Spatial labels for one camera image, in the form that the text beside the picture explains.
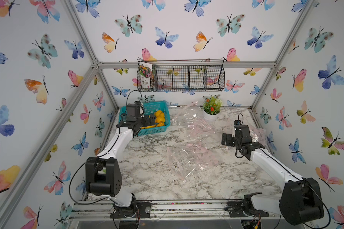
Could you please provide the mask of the yellow pear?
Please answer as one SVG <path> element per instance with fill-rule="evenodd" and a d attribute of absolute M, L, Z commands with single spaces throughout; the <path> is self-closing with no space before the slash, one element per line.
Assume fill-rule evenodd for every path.
<path fill-rule="evenodd" d="M 155 118 L 155 123 L 165 122 L 165 117 L 163 115 L 159 115 Z"/>
<path fill-rule="evenodd" d="M 165 123 L 164 123 L 164 122 L 160 122 L 160 123 L 158 123 L 156 126 L 157 126 L 157 127 L 163 127 L 163 126 L 165 126 Z"/>

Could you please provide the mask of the clear zip-top bag with pears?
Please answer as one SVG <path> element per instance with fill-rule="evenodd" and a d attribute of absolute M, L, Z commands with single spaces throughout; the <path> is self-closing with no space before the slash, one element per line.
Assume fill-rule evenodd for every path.
<path fill-rule="evenodd" d="M 262 128 L 256 128 L 252 125 L 248 125 L 248 127 L 252 142 L 259 142 L 264 147 L 267 147 L 266 130 Z"/>

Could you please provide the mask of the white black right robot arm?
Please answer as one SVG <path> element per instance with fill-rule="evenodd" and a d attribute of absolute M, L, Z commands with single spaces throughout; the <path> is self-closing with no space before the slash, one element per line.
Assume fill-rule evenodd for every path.
<path fill-rule="evenodd" d="M 253 142 L 249 126 L 240 120 L 234 121 L 232 134 L 222 134 L 222 144 L 234 147 L 236 153 L 261 167 L 281 188 L 280 197 L 256 192 L 243 197 L 241 210 L 251 217 L 261 213 L 282 216 L 296 226 L 325 216 L 318 182 L 304 178 L 277 160 L 260 142 Z"/>

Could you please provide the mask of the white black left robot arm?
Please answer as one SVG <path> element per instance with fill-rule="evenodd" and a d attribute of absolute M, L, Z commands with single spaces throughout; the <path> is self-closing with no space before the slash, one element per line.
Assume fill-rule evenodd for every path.
<path fill-rule="evenodd" d="M 118 164 L 130 141 L 139 135 L 147 124 L 143 103 L 126 106 L 121 121 L 116 125 L 113 138 L 96 157 L 85 163 L 87 193 L 108 198 L 118 207 L 129 208 L 134 195 L 122 187 L 122 174 Z"/>

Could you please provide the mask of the clear bag of lemons front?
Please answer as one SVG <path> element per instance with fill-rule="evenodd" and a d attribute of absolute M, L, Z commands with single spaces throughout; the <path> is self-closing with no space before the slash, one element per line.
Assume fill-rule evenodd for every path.
<path fill-rule="evenodd" d="M 212 169 L 222 163 L 220 153 L 202 142 L 177 144 L 167 147 L 170 170 L 184 182 L 190 177 Z"/>

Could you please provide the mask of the teal plastic basket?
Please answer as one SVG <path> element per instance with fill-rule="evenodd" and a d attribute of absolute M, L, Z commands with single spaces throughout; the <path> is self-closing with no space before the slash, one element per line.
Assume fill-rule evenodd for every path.
<path fill-rule="evenodd" d="M 166 102 L 143 104 L 136 101 L 121 108 L 117 128 L 125 127 L 133 131 L 135 137 L 165 132 L 170 125 L 170 115 Z"/>

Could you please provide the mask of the white pot artificial plant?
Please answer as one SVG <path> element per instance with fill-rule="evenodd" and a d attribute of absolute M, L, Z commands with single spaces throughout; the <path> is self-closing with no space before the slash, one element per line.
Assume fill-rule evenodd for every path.
<path fill-rule="evenodd" d="M 223 104 L 220 99 L 220 95 L 204 96 L 203 99 L 204 119 L 207 121 L 215 121 L 220 114 L 221 106 Z"/>

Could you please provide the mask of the seed packet in basket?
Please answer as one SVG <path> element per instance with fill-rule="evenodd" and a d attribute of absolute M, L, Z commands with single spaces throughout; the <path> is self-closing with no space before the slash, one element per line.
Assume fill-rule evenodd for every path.
<path fill-rule="evenodd" d="M 140 82 L 143 89 L 151 89 L 153 85 L 153 65 L 139 62 Z"/>

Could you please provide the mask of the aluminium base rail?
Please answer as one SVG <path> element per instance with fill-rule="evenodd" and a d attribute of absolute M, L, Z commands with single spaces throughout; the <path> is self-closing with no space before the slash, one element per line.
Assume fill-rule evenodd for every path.
<path fill-rule="evenodd" d="M 243 211 L 242 199 L 218 200 L 139 200 L 133 217 L 124 216 L 111 201 L 100 201 L 92 205 L 75 204 L 71 221 L 102 221 L 112 219 L 131 220 L 140 217 L 146 220 L 173 219 L 276 219 L 278 214 L 258 211 Z"/>

